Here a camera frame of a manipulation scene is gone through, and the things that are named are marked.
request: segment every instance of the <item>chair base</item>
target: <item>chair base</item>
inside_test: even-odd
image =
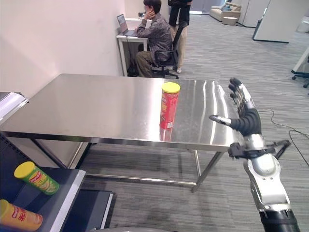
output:
[[[168,69],[164,69],[162,67],[162,70],[153,70],[153,73],[158,73],[159,75],[162,75],[163,78],[165,78],[166,75],[168,76],[175,76],[176,79],[179,79],[179,76],[173,73],[170,73]]]

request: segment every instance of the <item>robotic hand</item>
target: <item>robotic hand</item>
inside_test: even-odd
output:
[[[245,158],[244,169],[251,182],[251,192],[266,232],[299,232],[287,193],[280,181],[280,165],[272,155],[273,147],[265,145],[261,120],[251,95],[238,79],[231,79],[231,98],[237,105],[239,119],[210,116],[210,119],[239,131],[244,146],[231,144],[231,157]]]

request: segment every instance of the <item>orange pringles can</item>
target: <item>orange pringles can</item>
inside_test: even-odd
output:
[[[36,231],[43,222],[43,217],[8,203],[6,200],[0,200],[0,224],[22,231]]]

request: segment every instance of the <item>green pringles can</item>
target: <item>green pringles can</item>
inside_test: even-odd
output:
[[[53,195],[59,189],[59,184],[31,161],[20,164],[15,169],[14,176],[26,181],[46,195]]]

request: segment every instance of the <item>laptop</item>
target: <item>laptop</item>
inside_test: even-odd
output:
[[[125,35],[125,36],[135,36],[137,37],[137,33],[134,30],[128,30],[127,29],[127,24],[126,24],[126,19],[124,14],[121,14],[117,16],[117,20],[120,26],[120,32]]]

